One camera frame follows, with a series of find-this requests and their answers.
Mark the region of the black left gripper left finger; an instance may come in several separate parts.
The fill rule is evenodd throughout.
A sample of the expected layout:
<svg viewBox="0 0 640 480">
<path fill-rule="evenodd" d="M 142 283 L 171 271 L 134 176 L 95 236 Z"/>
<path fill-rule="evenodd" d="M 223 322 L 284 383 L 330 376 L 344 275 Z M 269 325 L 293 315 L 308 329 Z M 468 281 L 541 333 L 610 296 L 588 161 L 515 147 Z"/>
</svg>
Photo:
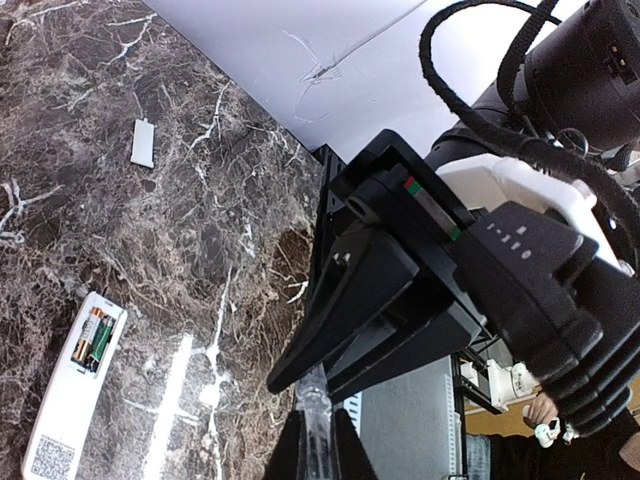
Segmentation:
<svg viewBox="0 0 640 480">
<path fill-rule="evenodd" d="M 305 473 L 304 414 L 291 411 L 265 466 L 263 480 L 296 480 Z"/>
</svg>

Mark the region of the white remote control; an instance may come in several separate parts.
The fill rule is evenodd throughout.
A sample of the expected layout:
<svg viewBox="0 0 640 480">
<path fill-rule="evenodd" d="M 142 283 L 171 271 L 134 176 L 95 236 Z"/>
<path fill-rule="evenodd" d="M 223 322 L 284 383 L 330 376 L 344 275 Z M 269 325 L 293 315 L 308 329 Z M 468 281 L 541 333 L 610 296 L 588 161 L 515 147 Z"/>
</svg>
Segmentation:
<svg viewBox="0 0 640 480">
<path fill-rule="evenodd" d="M 92 348 L 84 364 L 72 359 L 92 307 L 115 320 L 96 371 L 88 365 Z M 97 401 L 127 319 L 124 308 L 99 293 L 91 292 L 85 297 L 41 402 L 22 462 L 24 479 L 76 477 Z"/>
</svg>

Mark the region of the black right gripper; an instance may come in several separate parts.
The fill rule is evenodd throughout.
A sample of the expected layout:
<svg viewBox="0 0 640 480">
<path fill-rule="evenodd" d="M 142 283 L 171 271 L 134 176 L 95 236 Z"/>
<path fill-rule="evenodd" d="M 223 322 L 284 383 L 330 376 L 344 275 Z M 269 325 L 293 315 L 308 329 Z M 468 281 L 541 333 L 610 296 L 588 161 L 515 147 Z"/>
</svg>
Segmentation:
<svg viewBox="0 0 640 480">
<path fill-rule="evenodd" d="M 475 218 L 398 133 L 376 135 L 330 188 L 374 226 L 355 222 L 332 244 L 267 377 L 273 394 L 322 366 L 344 400 L 464 349 L 486 322 L 451 252 Z"/>
</svg>

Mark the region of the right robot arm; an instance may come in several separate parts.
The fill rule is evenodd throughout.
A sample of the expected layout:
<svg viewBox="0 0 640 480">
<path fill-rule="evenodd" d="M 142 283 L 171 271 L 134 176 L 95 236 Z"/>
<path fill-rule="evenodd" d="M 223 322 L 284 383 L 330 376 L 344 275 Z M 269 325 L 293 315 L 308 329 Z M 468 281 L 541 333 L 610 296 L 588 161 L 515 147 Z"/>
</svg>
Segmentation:
<svg viewBox="0 0 640 480">
<path fill-rule="evenodd" d="M 639 207 L 592 155 L 552 137 L 578 131 L 590 154 L 639 137 L 639 20 L 635 1 L 590 1 L 538 46 L 516 35 L 487 96 L 495 119 L 437 73 L 431 40 L 457 12 L 426 25 L 423 75 L 461 123 L 420 157 L 382 131 L 328 185 L 348 222 L 322 242 L 305 319 L 274 365 L 279 393 L 322 365 L 334 400 L 501 336 L 559 397 L 620 391 L 634 372 L 639 291 L 605 244 L 552 187 L 591 187 L 639 245 Z"/>
</svg>

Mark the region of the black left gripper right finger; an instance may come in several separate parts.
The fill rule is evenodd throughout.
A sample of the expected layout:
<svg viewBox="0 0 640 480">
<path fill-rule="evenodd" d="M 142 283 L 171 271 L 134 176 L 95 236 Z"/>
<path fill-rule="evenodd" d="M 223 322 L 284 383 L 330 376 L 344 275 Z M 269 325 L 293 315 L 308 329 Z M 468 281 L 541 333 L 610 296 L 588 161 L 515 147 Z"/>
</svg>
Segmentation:
<svg viewBox="0 0 640 480">
<path fill-rule="evenodd" d="M 377 480 L 363 444 L 344 408 L 334 412 L 334 451 L 337 478 L 340 480 Z"/>
</svg>

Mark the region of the white battery cover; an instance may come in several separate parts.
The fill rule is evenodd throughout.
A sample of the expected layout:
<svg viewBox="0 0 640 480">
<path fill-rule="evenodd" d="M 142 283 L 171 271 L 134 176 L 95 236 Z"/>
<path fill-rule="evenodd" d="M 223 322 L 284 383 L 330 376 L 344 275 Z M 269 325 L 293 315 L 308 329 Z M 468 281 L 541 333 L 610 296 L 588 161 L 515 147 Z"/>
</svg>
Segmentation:
<svg viewBox="0 0 640 480">
<path fill-rule="evenodd" d="M 149 169 L 154 168 L 155 126 L 147 118 L 136 119 L 133 130 L 130 162 Z"/>
</svg>

